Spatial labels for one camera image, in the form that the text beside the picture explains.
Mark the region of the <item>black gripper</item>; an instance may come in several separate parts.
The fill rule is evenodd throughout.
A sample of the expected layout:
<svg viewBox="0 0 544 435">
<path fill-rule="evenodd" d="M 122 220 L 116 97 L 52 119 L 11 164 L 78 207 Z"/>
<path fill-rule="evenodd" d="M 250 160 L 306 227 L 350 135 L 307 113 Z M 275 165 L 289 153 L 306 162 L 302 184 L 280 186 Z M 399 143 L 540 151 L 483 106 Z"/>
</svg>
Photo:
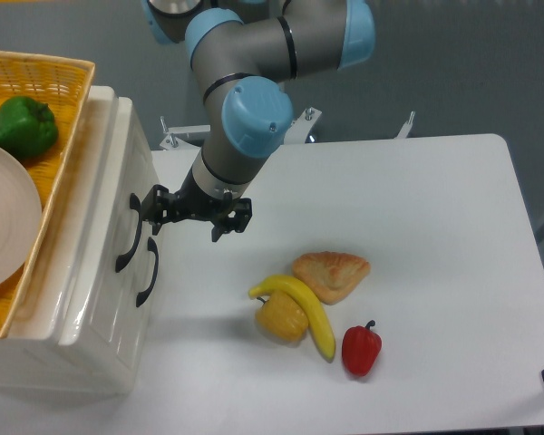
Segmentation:
<svg viewBox="0 0 544 435">
<path fill-rule="evenodd" d="M 253 213 L 250 198 L 213 198 L 200 188 L 190 170 L 178 192 L 154 185 L 141 202 L 141 215 L 154 236 L 168 223 L 186 219 L 212 222 L 211 240 L 216 243 L 231 232 L 243 233 Z"/>
</svg>

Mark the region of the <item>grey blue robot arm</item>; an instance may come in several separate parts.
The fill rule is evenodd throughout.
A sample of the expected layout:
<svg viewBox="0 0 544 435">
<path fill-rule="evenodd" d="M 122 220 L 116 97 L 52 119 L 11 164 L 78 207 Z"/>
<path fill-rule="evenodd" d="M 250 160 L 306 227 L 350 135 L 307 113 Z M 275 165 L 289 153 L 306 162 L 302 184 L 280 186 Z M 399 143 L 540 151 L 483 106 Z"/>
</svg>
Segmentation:
<svg viewBox="0 0 544 435">
<path fill-rule="evenodd" d="M 180 189 L 157 185 L 141 203 L 154 232 L 183 220 L 209 222 L 211 236 L 242 232 L 252 216 L 245 191 L 284 142 L 294 113 L 281 83 L 366 61 L 375 46 L 364 1 L 147 1 L 157 36 L 182 42 L 209 135 Z"/>
</svg>

